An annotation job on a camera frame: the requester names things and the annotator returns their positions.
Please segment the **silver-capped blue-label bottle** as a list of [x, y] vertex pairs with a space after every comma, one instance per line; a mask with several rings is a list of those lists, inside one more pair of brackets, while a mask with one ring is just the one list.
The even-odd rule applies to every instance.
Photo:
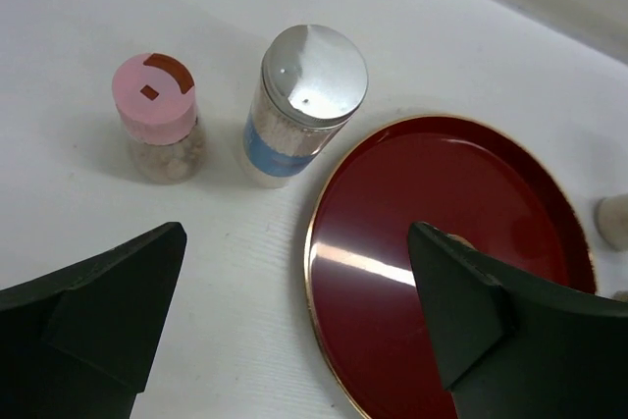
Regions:
[[242, 135], [241, 166], [261, 186], [300, 174], [350, 120], [369, 84], [366, 62], [342, 33], [297, 25], [270, 44]]

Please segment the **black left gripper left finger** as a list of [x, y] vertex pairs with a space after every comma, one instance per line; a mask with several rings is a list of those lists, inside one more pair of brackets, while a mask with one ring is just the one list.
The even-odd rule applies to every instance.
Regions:
[[187, 236], [163, 224], [1, 292], [4, 418], [128, 418], [145, 391]]

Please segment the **round red lacquer tray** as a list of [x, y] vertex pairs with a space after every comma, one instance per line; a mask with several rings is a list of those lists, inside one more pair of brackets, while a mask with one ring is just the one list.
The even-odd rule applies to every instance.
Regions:
[[432, 115], [384, 126], [336, 165], [304, 250], [307, 304], [339, 385], [366, 418], [452, 418], [410, 269], [426, 222], [557, 284], [592, 293], [580, 222], [550, 173], [507, 135]]

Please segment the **black-top salt grinder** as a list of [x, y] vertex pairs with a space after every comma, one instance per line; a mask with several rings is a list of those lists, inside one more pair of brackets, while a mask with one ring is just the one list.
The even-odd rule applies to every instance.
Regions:
[[596, 210], [596, 227], [600, 236], [615, 250], [627, 250], [626, 193], [603, 198]]

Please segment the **pink-capped small glass jar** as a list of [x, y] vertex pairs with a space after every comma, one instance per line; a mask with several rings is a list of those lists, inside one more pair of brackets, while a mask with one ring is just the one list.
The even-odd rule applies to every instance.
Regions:
[[136, 168], [159, 184], [193, 177], [206, 139], [189, 69], [162, 53], [132, 56], [115, 71], [112, 95]]

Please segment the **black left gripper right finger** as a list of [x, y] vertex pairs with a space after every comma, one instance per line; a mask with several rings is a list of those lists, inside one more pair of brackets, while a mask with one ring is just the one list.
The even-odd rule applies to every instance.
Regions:
[[444, 389], [461, 418], [623, 418], [627, 306], [415, 223], [408, 252]]

